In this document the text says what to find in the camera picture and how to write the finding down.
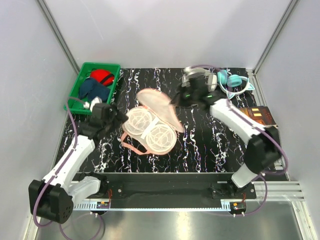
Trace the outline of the navy blue bra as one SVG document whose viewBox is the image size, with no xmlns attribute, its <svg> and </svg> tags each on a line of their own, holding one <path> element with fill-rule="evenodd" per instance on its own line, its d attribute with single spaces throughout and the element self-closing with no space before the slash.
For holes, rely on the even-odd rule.
<svg viewBox="0 0 320 240">
<path fill-rule="evenodd" d="M 110 95 L 110 89 L 92 77 L 88 77 L 79 87 L 78 97 L 80 99 L 87 98 L 91 102 L 94 98 L 99 97 L 102 102 L 107 102 Z"/>
</svg>

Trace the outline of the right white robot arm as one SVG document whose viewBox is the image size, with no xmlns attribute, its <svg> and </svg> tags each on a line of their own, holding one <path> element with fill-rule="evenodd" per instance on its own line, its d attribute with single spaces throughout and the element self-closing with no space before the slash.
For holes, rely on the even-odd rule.
<svg viewBox="0 0 320 240">
<path fill-rule="evenodd" d="M 171 102 L 182 108 L 198 105 L 229 127 L 245 143 L 243 164 L 232 174 L 227 185 L 228 195 L 232 198 L 243 195 L 250 182 L 285 156 L 276 127 L 267 127 L 252 120 L 219 91 L 209 91 L 207 81 L 199 75 L 183 77 Z"/>
</svg>

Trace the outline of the red bra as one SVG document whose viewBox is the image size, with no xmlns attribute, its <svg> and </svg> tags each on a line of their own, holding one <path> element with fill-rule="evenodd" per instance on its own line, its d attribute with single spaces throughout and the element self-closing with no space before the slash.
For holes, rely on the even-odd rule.
<svg viewBox="0 0 320 240">
<path fill-rule="evenodd" d="M 105 69 L 94 69 L 89 76 L 105 87 L 112 85 L 115 80 L 115 75 Z"/>
</svg>

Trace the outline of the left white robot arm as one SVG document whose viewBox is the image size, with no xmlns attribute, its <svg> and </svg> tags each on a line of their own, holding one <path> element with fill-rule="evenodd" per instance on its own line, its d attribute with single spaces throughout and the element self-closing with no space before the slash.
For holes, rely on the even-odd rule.
<svg viewBox="0 0 320 240">
<path fill-rule="evenodd" d="M 28 186 L 30 212 L 38 227 L 38 217 L 63 224 L 75 205 L 91 195 L 103 198 L 108 193 L 106 178 L 93 173 L 76 184 L 71 182 L 100 140 L 117 130 L 128 116 L 113 103 L 93 103 L 90 110 L 91 115 L 75 127 L 71 145 L 54 168 Z"/>
</svg>

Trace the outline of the pink mesh laundry bag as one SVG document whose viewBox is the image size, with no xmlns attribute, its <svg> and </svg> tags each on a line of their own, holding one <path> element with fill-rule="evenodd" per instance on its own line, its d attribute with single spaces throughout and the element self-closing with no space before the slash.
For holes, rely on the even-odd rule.
<svg viewBox="0 0 320 240">
<path fill-rule="evenodd" d="M 184 126 L 165 93 L 144 88 L 136 94 L 139 106 L 130 109 L 122 124 L 121 144 L 138 155 L 166 155 L 176 145 Z"/>
</svg>

